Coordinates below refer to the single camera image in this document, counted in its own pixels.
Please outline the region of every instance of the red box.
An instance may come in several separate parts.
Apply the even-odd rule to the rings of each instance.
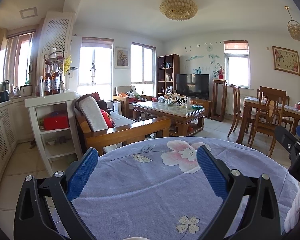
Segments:
[[[43,119],[43,126],[45,130],[69,128],[67,111],[52,112]]]

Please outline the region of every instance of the white water bottle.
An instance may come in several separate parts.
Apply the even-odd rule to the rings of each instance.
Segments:
[[[39,96],[44,97],[43,76],[39,77]]]
[[[190,109],[190,108],[191,108],[190,97],[187,97],[186,108],[187,108],[187,109]]]

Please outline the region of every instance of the round table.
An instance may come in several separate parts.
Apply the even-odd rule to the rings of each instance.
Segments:
[[[72,203],[99,240],[136,236],[196,240],[222,203],[196,161],[200,145],[229,169],[250,177],[270,176],[283,229],[298,191],[297,181],[261,152],[214,138],[158,138],[113,150],[99,158],[80,197]],[[229,234],[239,225],[247,199],[243,198]],[[57,227],[63,231],[61,223]]]

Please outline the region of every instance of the metal screw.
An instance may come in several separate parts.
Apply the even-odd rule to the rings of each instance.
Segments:
[[[32,175],[28,175],[26,176],[26,181],[31,181],[32,178],[33,178]]]
[[[268,179],[269,179],[269,176],[268,176],[267,174],[263,173],[263,174],[262,174],[262,178],[265,179],[265,180],[268,180]]]
[[[63,171],[57,171],[54,176],[56,176],[57,178],[60,178],[63,175]]]
[[[232,170],[231,174],[234,175],[234,176],[239,176],[240,175],[240,171],[238,171],[238,170]]]

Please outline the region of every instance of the bookshelf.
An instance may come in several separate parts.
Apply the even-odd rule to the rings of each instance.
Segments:
[[[158,57],[157,64],[157,94],[166,95],[167,87],[173,86],[173,92],[177,89],[176,78],[180,73],[180,58],[177,54]]]

